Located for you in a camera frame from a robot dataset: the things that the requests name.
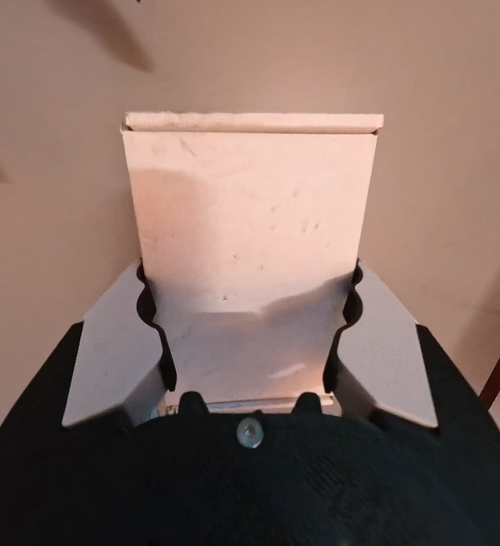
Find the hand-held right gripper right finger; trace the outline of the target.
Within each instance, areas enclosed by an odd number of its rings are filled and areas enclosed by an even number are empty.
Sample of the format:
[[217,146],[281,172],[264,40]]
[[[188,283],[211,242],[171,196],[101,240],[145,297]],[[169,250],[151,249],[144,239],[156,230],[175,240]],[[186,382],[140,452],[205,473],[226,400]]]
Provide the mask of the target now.
[[357,261],[323,370],[341,415],[377,411],[425,428],[438,426],[417,322],[388,286]]

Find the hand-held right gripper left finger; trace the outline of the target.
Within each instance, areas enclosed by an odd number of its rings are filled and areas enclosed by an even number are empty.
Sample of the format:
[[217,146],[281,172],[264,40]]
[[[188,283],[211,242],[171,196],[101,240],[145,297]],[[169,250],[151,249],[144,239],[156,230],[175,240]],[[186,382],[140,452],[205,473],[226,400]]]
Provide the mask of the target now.
[[177,373],[142,260],[85,314],[62,426],[123,411],[132,426],[166,413]]

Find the white cardboard box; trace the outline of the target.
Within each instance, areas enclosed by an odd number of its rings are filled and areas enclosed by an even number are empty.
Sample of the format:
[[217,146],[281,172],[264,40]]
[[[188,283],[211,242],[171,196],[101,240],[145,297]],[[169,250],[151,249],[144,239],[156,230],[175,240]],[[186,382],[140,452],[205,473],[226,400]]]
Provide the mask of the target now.
[[130,112],[145,277],[183,393],[323,395],[382,114]]

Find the beige desk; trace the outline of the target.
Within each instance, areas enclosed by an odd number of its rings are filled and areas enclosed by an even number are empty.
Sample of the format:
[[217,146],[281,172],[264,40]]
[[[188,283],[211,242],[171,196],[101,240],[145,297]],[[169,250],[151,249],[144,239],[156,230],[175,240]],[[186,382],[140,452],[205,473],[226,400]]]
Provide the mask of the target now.
[[500,355],[500,1],[0,1],[0,423],[137,256],[130,111],[381,113],[360,256]]

